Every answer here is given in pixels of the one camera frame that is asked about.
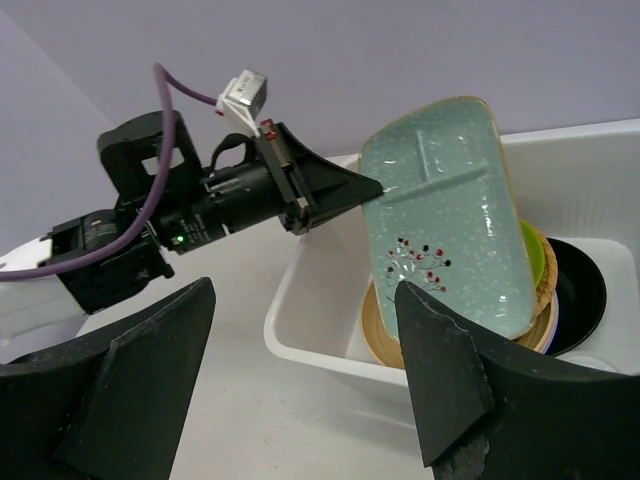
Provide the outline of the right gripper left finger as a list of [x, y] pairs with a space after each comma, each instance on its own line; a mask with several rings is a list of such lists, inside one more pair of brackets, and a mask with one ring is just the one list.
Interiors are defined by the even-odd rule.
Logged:
[[2, 478], [169, 478], [215, 305], [202, 277], [2, 365]]

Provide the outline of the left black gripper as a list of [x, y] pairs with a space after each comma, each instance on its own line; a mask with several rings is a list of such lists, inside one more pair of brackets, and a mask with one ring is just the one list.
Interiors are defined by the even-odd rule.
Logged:
[[260, 137], [227, 135], [206, 167], [187, 131], [175, 146], [183, 163], [170, 170], [154, 229], [178, 254], [273, 217], [306, 233], [383, 194], [379, 181], [317, 155], [282, 122]]

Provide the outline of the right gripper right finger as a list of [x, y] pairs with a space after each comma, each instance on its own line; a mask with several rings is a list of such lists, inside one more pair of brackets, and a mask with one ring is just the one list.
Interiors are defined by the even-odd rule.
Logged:
[[536, 353], [410, 282], [395, 292], [423, 463], [437, 479], [635, 479], [639, 380]]

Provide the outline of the tan yellow round plate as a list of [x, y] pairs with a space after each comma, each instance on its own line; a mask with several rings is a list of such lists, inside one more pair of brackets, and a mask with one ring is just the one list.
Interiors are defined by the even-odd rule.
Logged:
[[[549, 322], [550, 303], [537, 317], [534, 327], [526, 335], [516, 340], [519, 345], [541, 353], [544, 334]], [[373, 284], [369, 285], [362, 303], [360, 324], [365, 343], [375, 359], [381, 365], [404, 369], [404, 357], [400, 344], [387, 332], [383, 324]]]

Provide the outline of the light blue round plate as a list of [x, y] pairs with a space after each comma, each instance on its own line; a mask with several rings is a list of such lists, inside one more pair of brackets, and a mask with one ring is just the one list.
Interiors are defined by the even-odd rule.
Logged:
[[554, 297], [550, 303], [551, 310], [549, 315], [549, 322], [547, 325], [547, 329], [544, 334], [543, 343], [541, 346], [540, 352], [542, 354], [546, 354], [554, 340], [556, 335], [557, 327], [559, 324], [559, 302], [558, 298]]

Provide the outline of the teal rectangular divided plate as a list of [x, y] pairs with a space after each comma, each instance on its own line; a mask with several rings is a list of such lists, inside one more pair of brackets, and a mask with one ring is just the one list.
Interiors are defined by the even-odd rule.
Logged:
[[447, 98], [391, 122], [363, 145], [358, 167], [383, 187], [363, 211], [378, 308], [393, 339], [403, 281], [508, 339], [530, 330], [535, 278], [483, 100]]

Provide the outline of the woven orange round plate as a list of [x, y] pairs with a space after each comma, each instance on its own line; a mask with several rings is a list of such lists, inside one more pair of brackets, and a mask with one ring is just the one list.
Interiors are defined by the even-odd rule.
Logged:
[[543, 246], [545, 254], [545, 265], [541, 281], [536, 287], [536, 316], [539, 316], [551, 302], [556, 289], [559, 271], [556, 254], [549, 240], [541, 233], [538, 233], [538, 237], [541, 240]]

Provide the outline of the black round plate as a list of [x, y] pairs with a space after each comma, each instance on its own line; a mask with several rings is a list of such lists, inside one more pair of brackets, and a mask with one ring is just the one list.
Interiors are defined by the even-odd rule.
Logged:
[[599, 267], [583, 250], [560, 239], [549, 243], [558, 264], [558, 325], [546, 354], [558, 356], [596, 330], [606, 309], [607, 289]]

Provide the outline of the lime green round plate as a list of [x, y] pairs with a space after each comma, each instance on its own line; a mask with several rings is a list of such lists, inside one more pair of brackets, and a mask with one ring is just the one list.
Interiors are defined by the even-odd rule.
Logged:
[[546, 264], [546, 256], [542, 240], [537, 230], [525, 220], [520, 221], [520, 226], [534, 284], [535, 286], [538, 286], [542, 280]]

